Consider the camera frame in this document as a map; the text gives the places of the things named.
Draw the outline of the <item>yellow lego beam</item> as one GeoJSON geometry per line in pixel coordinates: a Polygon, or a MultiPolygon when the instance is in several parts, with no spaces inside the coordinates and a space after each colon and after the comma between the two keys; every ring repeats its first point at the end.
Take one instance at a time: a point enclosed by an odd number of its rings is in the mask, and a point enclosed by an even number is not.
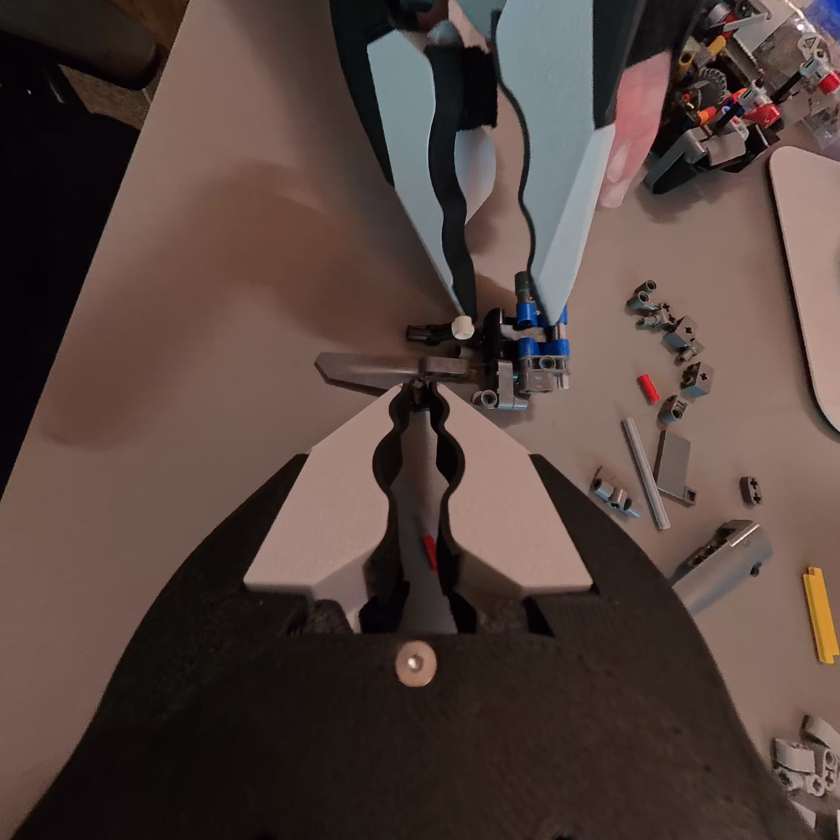
{"type": "Polygon", "coordinates": [[[835,665],[839,644],[823,571],[808,566],[802,580],[817,659],[822,664],[835,665]]]}

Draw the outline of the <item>blue and grey lego assembly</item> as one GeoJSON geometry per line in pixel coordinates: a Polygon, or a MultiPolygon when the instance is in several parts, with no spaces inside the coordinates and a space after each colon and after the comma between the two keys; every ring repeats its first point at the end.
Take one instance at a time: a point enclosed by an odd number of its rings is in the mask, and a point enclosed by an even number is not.
{"type": "Polygon", "coordinates": [[[442,363],[426,359],[424,375],[476,385],[471,402],[483,410],[524,411],[535,394],[548,394],[570,385],[568,312],[550,321],[537,300],[527,271],[514,277],[516,311],[487,312],[481,323],[458,316],[451,323],[409,325],[406,340],[427,347],[449,346],[453,373],[442,363]]]}

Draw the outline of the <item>blue grey lego connector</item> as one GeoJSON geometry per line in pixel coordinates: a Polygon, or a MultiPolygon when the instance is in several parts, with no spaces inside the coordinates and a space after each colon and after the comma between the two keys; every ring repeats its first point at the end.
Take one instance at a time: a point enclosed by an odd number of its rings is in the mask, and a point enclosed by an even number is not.
{"type": "Polygon", "coordinates": [[[590,484],[590,492],[624,519],[633,520],[642,516],[640,510],[634,505],[634,499],[628,495],[627,489],[617,484],[614,476],[603,466],[599,466],[595,471],[590,484]]]}

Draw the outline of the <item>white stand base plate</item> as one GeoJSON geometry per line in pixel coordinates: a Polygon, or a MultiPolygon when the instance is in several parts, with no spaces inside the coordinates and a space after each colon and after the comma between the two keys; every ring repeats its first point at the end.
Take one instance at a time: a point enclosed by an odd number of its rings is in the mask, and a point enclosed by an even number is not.
{"type": "Polygon", "coordinates": [[[839,430],[839,163],[785,146],[768,163],[814,402],[839,430]]]}

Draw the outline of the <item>light grey lego axle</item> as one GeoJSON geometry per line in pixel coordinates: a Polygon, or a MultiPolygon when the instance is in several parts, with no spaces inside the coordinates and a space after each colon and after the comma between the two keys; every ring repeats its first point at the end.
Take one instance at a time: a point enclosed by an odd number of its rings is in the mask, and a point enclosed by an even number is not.
{"type": "Polygon", "coordinates": [[[647,504],[650,508],[655,526],[659,531],[670,529],[670,521],[665,510],[664,502],[656,485],[653,470],[648,462],[641,437],[638,434],[635,421],[627,416],[621,421],[627,445],[633,457],[638,476],[642,482],[647,504]]]}

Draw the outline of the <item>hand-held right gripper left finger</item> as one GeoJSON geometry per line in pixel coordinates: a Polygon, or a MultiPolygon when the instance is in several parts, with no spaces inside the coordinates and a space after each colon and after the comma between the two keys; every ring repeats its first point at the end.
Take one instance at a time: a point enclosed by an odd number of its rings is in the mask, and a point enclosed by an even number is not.
{"type": "Polygon", "coordinates": [[[408,389],[396,385],[315,445],[245,573],[252,592],[338,603],[355,632],[404,583],[392,485],[408,389]]]}

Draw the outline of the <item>pile of light grey connectors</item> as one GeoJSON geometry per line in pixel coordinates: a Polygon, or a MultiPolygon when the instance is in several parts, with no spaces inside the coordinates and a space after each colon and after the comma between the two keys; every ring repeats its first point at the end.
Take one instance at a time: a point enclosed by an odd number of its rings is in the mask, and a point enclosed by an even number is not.
{"type": "Polygon", "coordinates": [[[839,838],[839,732],[805,715],[795,740],[774,738],[772,773],[805,824],[820,838],[839,838]]]}

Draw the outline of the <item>grey curved lego panel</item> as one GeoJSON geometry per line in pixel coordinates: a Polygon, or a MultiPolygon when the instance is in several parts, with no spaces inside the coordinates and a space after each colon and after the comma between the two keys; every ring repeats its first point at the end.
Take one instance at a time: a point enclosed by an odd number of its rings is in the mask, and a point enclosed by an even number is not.
{"type": "Polygon", "coordinates": [[[668,581],[696,618],[741,583],[758,576],[772,554],[770,538],[758,522],[729,520],[679,563],[668,581]]]}

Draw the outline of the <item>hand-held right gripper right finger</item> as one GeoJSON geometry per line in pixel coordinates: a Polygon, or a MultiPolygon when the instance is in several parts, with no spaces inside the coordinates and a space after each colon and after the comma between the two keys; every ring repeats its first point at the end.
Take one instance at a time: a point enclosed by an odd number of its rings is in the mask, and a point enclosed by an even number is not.
{"type": "Polygon", "coordinates": [[[528,599],[590,593],[593,579],[532,455],[444,385],[429,387],[440,502],[437,570],[459,631],[528,599]]]}

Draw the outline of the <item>dark chair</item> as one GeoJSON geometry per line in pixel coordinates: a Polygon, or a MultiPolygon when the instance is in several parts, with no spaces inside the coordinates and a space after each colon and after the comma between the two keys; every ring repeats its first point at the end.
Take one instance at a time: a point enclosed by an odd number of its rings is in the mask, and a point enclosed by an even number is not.
{"type": "Polygon", "coordinates": [[[145,88],[161,68],[151,31],[109,1],[2,1],[2,40],[121,88],[145,88]]]}

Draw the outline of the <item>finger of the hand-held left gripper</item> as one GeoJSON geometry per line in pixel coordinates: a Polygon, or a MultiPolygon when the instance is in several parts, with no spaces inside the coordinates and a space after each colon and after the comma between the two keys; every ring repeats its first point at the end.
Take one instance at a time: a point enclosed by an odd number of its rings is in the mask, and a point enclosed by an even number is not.
{"type": "Polygon", "coordinates": [[[476,305],[456,297],[443,244],[445,215],[429,170],[437,106],[432,65],[415,38],[398,29],[368,45],[367,56],[395,193],[459,315],[475,317],[476,305]]]}
{"type": "Polygon", "coordinates": [[[561,315],[581,266],[639,22],[631,1],[510,1],[496,22],[500,82],[523,132],[528,273],[547,317],[561,315]]]}

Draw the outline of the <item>dark grey lego blade panel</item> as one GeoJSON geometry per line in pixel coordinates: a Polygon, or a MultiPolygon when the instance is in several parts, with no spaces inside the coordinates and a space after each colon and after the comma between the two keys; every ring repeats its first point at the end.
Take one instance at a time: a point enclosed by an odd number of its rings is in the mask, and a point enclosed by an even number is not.
{"type": "Polygon", "coordinates": [[[347,390],[382,395],[414,380],[479,383],[480,368],[469,360],[436,355],[376,355],[321,352],[314,361],[328,384],[347,390]]]}

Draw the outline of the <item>dark grey flat lego panel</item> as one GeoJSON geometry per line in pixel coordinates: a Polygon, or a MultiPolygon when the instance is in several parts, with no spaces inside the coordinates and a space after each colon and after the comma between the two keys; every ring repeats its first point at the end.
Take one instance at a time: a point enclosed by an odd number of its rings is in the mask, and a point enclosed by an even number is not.
{"type": "Polygon", "coordinates": [[[660,433],[654,467],[654,481],[660,495],[691,508],[697,493],[686,483],[690,441],[669,430],[660,433]]]}

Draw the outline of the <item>black lego chassis assembly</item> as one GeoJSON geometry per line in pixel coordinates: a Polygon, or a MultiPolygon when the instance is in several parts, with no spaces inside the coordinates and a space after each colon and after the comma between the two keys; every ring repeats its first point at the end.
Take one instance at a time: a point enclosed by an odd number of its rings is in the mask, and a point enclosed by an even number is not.
{"type": "Polygon", "coordinates": [[[666,92],[644,184],[659,196],[707,172],[741,172],[783,126],[764,71],[734,31],[689,37],[666,92]]]}

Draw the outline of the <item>person's left hand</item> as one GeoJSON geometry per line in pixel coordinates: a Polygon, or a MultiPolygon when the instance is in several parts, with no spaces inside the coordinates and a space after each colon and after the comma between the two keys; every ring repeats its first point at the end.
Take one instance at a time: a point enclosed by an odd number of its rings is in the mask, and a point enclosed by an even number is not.
{"type": "Polygon", "coordinates": [[[665,105],[673,54],[662,51],[626,68],[616,96],[615,137],[596,207],[619,207],[650,152],[665,105]]]}

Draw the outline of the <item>clear bag of lego parts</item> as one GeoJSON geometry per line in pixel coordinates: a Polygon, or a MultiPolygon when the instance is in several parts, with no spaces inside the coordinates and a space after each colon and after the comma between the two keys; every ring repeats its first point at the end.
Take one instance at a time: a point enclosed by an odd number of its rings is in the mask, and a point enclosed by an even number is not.
{"type": "Polygon", "coordinates": [[[838,2],[704,2],[694,36],[709,50],[725,41],[719,62],[759,84],[772,131],[801,125],[838,156],[838,2]]]}

